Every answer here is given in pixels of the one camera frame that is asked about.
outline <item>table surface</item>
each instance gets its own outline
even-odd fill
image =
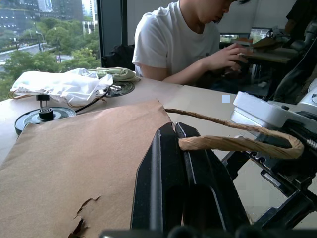
[[[223,95],[230,96],[229,104],[222,103]],[[229,120],[234,109],[232,103],[235,97],[236,95],[223,92],[142,79],[140,82],[136,83],[135,90],[130,94],[107,99],[107,103],[98,102],[83,111],[83,113],[157,99],[165,108],[192,111],[210,117]],[[49,101],[48,106],[64,107],[65,105]],[[15,120],[23,113],[35,110],[38,107],[39,102],[36,102],[34,97],[0,102],[0,164],[5,159],[17,139],[14,130]],[[252,138],[251,134],[245,131],[224,127],[209,121],[177,114],[170,114],[170,118],[174,123],[181,121],[195,127],[201,135],[234,137],[242,134]],[[214,152],[220,159],[227,154],[227,152],[222,151]],[[247,162],[239,171],[238,178],[234,181],[246,211],[254,220],[270,207],[277,208],[286,200],[284,195],[262,178],[260,172],[260,167],[253,162]],[[317,182],[315,180],[310,189],[317,194]],[[317,213],[310,214],[297,226],[297,228],[316,228],[316,219]]]

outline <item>man's hand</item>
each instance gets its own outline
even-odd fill
[[[246,49],[241,45],[232,44],[211,56],[203,58],[203,64],[208,71],[215,71],[223,68],[231,68],[233,71],[239,71],[241,66],[238,62],[248,63],[240,54],[251,55],[252,50]]]

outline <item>green tree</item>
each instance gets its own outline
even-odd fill
[[[69,31],[71,29],[71,24],[68,21],[60,21],[58,24],[56,24],[55,27],[62,27],[65,30]]]
[[[0,78],[0,102],[8,99],[8,93],[13,85],[9,78]]]
[[[84,32],[83,32],[83,25],[81,21],[76,21],[76,20],[72,20],[69,21],[70,24],[70,33],[72,34],[72,36],[83,36]]]
[[[91,16],[84,16],[84,21],[93,21]]]
[[[79,50],[79,49],[85,47],[85,45],[86,45],[85,36],[84,37],[83,36],[75,36],[73,38],[73,42],[74,42],[74,44],[73,44],[74,50]]]
[[[36,31],[34,29],[27,29],[20,35],[20,39],[35,39],[36,37]]]
[[[0,32],[0,48],[12,45],[14,33],[10,30]]]
[[[72,40],[69,31],[62,27],[55,27],[46,34],[46,41],[49,45],[57,47],[64,54],[70,54],[72,51]]]
[[[56,62],[56,56],[49,52],[38,52],[31,55],[29,52],[14,51],[3,66],[5,73],[2,78],[14,82],[20,75],[27,71],[42,71],[56,73],[60,71],[60,65]]]
[[[53,17],[48,17],[48,18],[42,19],[41,22],[46,25],[48,30],[50,30],[56,25],[58,25],[61,22],[61,20],[53,18]]]
[[[99,53],[100,46],[99,46],[98,40],[92,40],[90,43],[86,44],[86,47],[92,50],[92,53],[95,56],[95,58],[97,59],[100,58],[100,53]]]
[[[26,20],[25,22],[25,29],[32,29],[34,28],[35,24],[34,24],[34,19],[31,19],[30,17]]]
[[[93,55],[93,51],[88,48],[82,48],[73,52],[73,59],[62,63],[63,71],[69,71],[75,68],[93,69],[100,67],[100,60]]]
[[[46,35],[47,31],[51,29],[47,26],[47,24],[45,24],[42,21],[37,22],[36,27],[38,28],[39,32],[41,32],[43,35]]]

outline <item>road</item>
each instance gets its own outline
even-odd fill
[[[2,65],[5,64],[5,61],[10,58],[10,54],[13,51],[8,51],[8,52],[2,52],[0,53],[0,72],[4,72],[4,68],[2,67]],[[23,51],[23,52],[30,52],[31,54],[36,54],[37,52],[40,51],[39,49],[39,45],[33,45],[33,46],[26,46],[23,48],[19,48],[19,51]],[[66,56],[66,55],[61,55],[61,61],[66,61],[66,60],[70,60],[72,59],[71,56]]]

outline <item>window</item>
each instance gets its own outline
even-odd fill
[[[14,81],[23,72],[57,73],[101,66],[98,18],[92,26],[84,25],[84,14],[96,0],[37,2],[0,4],[0,101],[7,99]],[[83,5],[84,13],[78,11]]]
[[[264,39],[269,30],[268,28],[252,28],[250,38],[253,38],[253,44]]]
[[[239,35],[232,35],[232,34],[221,34],[220,37],[220,42],[226,42],[226,43],[230,43],[232,39],[237,39],[239,37]]]

